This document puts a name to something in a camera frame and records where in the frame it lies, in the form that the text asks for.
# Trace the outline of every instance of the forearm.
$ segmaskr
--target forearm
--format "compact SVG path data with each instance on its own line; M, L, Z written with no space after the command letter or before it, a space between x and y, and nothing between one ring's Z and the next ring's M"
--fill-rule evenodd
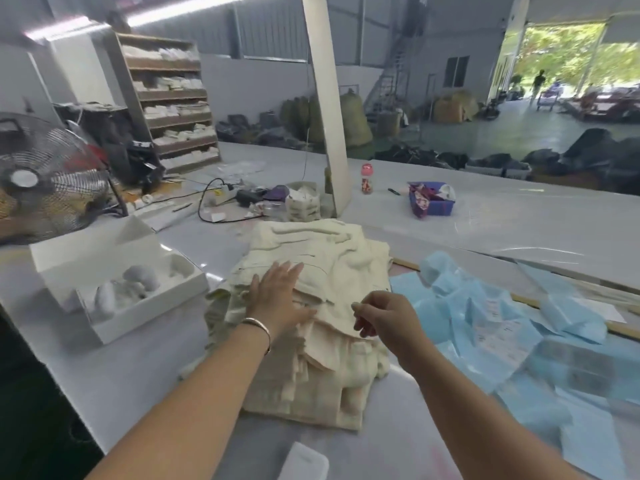
M268 347L240 325L114 447L89 480L210 480Z
M465 480L582 480L427 339L405 362Z

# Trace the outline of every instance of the cart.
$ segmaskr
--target cart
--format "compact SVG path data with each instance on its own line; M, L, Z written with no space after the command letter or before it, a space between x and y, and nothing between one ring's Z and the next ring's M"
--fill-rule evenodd
M540 111L542 106L548 107L549 111L553 111L559 97L560 91L554 91L552 89L542 91L540 96L538 96L538 108L536 111Z

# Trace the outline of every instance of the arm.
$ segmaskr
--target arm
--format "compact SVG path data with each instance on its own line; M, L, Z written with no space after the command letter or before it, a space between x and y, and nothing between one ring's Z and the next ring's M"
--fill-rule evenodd
M313 315L293 306L302 265L274 266L253 277L247 316L276 339ZM87 480L211 480L247 389L269 345L264 330L241 324L161 403L142 418Z
M583 479L440 354L404 296L373 292L353 309L361 336L379 335L418 382L465 480Z

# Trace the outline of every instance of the cream fabric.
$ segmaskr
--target cream fabric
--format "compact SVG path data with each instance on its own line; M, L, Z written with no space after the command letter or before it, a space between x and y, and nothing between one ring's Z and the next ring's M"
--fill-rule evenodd
M373 380L389 370L387 350L353 329L351 304L389 290L389 247L338 220L259 223L249 253L215 291L205 313L213 350L245 316L245 293L274 260L305 263L296 284L299 306L316 318L274 343L247 393L246 411L359 430ZM190 366L193 370L197 363Z

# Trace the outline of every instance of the plastic bottle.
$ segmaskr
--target plastic bottle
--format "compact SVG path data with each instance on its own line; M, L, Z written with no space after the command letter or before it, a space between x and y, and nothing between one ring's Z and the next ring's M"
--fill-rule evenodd
M362 176L362 185L361 190L364 195L369 195L373 192L373 165L371 163L365 163L362 166L362 170L360 170L360 174Z

